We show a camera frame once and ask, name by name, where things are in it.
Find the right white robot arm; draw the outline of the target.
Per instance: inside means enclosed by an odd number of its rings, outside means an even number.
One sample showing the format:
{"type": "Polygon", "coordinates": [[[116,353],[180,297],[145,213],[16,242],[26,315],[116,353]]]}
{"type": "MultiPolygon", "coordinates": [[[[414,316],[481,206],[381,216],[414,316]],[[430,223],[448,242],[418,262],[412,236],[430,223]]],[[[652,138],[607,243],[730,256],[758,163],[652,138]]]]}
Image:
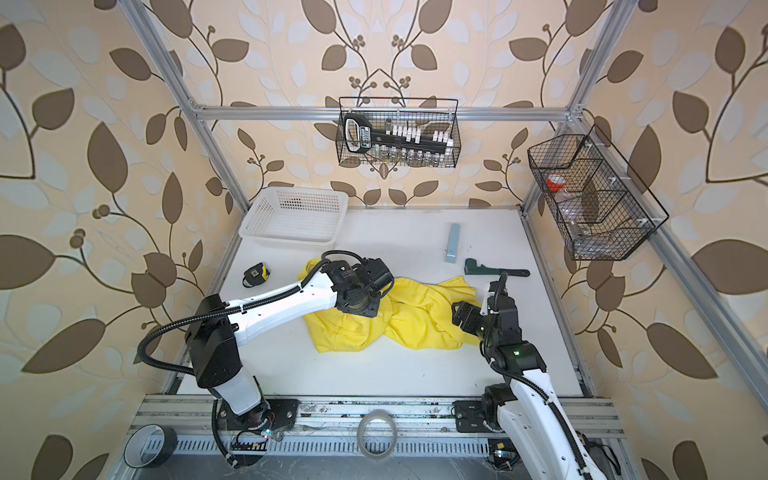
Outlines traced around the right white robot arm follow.
{"type": "Polygon", "coordinates": [[[481,356],[503,378],[483,394],[486,428],[511,440],[533,479],[603,479],[562,409],[542,355],[523,338],[507,277],[504,271],[490,283],[481,305],[452,306],[453,325],[479,338],[481,356]]]}

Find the yellow trousers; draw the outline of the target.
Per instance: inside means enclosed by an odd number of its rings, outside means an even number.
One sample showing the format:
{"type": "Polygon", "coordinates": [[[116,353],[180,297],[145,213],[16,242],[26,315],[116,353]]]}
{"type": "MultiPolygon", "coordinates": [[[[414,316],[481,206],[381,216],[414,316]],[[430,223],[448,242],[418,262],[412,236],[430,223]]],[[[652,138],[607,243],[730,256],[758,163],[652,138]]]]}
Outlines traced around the yellow trousers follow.
{"type": "Polygon", "coordinates": [[[308,314],[304,322],[320,353],[360,352],[382,337],[411,350],[456,350],[480,343],[452,323],[452,306],[461,301],[478,304],[476,290],[461,276],[437,285],[399,278],[373,318],[332,308],[308,314]]]}

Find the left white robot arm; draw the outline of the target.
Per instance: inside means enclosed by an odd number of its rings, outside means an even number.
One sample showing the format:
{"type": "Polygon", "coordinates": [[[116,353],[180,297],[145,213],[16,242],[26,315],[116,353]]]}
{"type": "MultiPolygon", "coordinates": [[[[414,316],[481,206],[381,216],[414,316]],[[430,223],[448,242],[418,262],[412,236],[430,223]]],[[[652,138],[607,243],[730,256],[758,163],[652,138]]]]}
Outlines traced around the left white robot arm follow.
{"type": "Polygon", "coordinates": [[[205,298],[201,313],[148,333],[137,346],[137,358],[159,370],[193,376],[199,388],[223,400],[237,416],[261,413],[266,401],[255,376],[243,365],[241,348],[273,328],[320,311],[374,318],[394,285],[382,259],[330,250],[303,279],[288,286],[229,302],[217,295],[205,298]],[[183,327],[188,329],[189,367],[151,356],[150,343],[183,327]]]}

